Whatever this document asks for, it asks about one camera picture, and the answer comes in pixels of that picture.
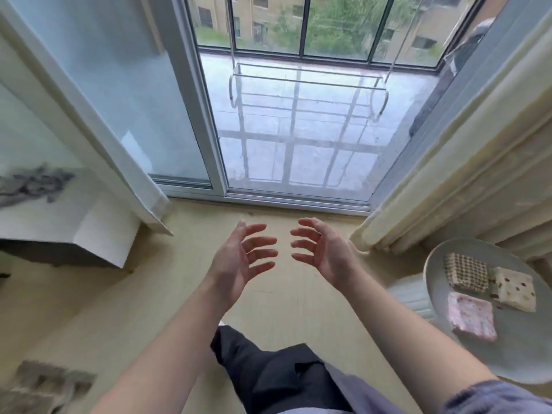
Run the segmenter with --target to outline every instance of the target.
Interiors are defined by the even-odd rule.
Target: metal rack
[[[231,26],[231,17],[230,17],[230,6],[228,0],[225,1],[226,6],[226,26]],[[387,81],[389,80],[389,76],[391,75],[391,72],[395,68],[395,64],[398,60],[398,57],[405,45],[406,38],[408,37],[413,25],[414,21],[416,19],[416,16],[423,4],[424,0],[420,0],[418,3],[418,6],[416,8],[416,11],[412,15],[412,20],[410,20],[410,25],[405,32],[405,37],[402,40],[401,46],[399,47],[397,51],[397,55],[395,56],[395,59],[391,63],[389,70],[385,77],[383,76],[371,76],[368,74],[359,74],[359,73],[343,73],[343,72],[330,72],[330,71],[320,71],[320,70],[314,70],[314,69],[303,69],[301,68],[301,65],[297,66],[297,68],[289,68],[289,67],[281,67],[281,66],[269,66],[269,65],[261,65],[261,64],[253,64],[253,63],[243,63],[240,62],[240,60],[236,60],[235,55],[235,46],[234,43],[232,43],[232,40],[230,40],[230,49],[231,49],[231,56],[232,56],[232,74],[228,81],[228,92],[230,96],[230,103],[232,107],[235,109],[237,107],[237,101],[234,100],[233,95],[233,89],[232,89],[232,83],[234,80],[234,77],[246,77],[246,78],[259,78],[259,79],[265,79],[265,80],[274,80],[274,81],[282,81],[282,82],[291,82],[291,83],[305,83],[305,84],[317,84],[317,85],[326,85],[329,87],[346,87],[346,88],[354,88],[354,89],[364,89],[364,90],[370,90],[370,97],[369,97],[369,109],[370,109],[370,116],[367,118],[378,120],[380,116],[383,114],[385,107],[387,106],[387,103],[389,101],[389,90],[387,89]],[[232,31],[228,29],[228,34],[231,39]],[[294,71],[301,71],[302,73],[321,73],[321,74],[329,74],[329,75],[339,75],[339,76],[351,76],[356,77],[359,79],[359,84],[339,84],[339,83],[325,83],[325,82],[315,82],[315,81],[307,81],[297,78],[277,78],[277,77],[268,77],[268,76],[255,76],[252,74],[247,74],[242,71],[242,67],[253,67],[253,68],[271,68],[271,69],[278,69],[278,70],[294,70]],[[373,84],[370,86],[362,85],[364,79],[369,79],[373,81]],[[384,92],[384,102],[382,104],[381,109],[374,113],[374,93],[376,91],[383,91]]]

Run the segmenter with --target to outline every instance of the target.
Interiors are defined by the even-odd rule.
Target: window
[[[234,32],[236,33],[236,37],[241,37],[241,29],[239,28],[238,16],[234,16]]]
[[[434,0],[433,3],[447,7],[457,7],[462,0]]]
[[[432,48],[437,41],[435,39],[430,39],[428,37],[416,36],[414,42],[412,42],[412,47],[417,49],[430,49]]]
[[[253,22],[253,40],[255,43],[261,43],[263,45],[267,42],[268,29],[262,23]]]
[[[393,29],[385,29],[382,33],[382,40],[383,41],[390,41],[393,39],[393,35],[395,34],[395,31]]]
[[[268,0],[253,0],[253,5],[257,7],[268,8]]]
[[[303,17],[303,6],[299,4],[293,5],[293,13],[295,17]]]
[[[198,7],[198,11],[199,21],[202,23],[202,26],[212,28],[211,10]]]

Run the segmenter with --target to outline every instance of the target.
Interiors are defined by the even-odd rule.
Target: plate
[[[454,289],[445,275],[444,257],[458,253],[476,258],[491,267],[503,267],[533,277],[536,312],[524,313],[501,304],[484,294],[458,289],[457,292],[492,302],[494,327],[498,340],[485,343],[467,334],[454,334],[447,320],[448,294]],[[424,281],[439,323],[446,334],[501,377],[521,384],[543,384],[552,380],[552,291],[548,284],[519,257],[507,250],[478,239],[450,239],[438,245],[427,258]]]

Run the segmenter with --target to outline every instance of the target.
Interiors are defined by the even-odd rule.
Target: sleeve
[[[441,414],[552,414],[552,400],[492,380],[471,386],[452,397]]]

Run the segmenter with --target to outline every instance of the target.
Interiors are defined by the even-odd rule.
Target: right hand
[[[299,220],[299,224],[309,228],[295,228],[291,230],[291,234],[308,239],[296,239],[292,242],[292,247],[304,248],[313,255],[292,253],[292,257],[298,262],[316,267],[330,285],[341,290],[357,263],[347,242],[317,218],[303,218]]]

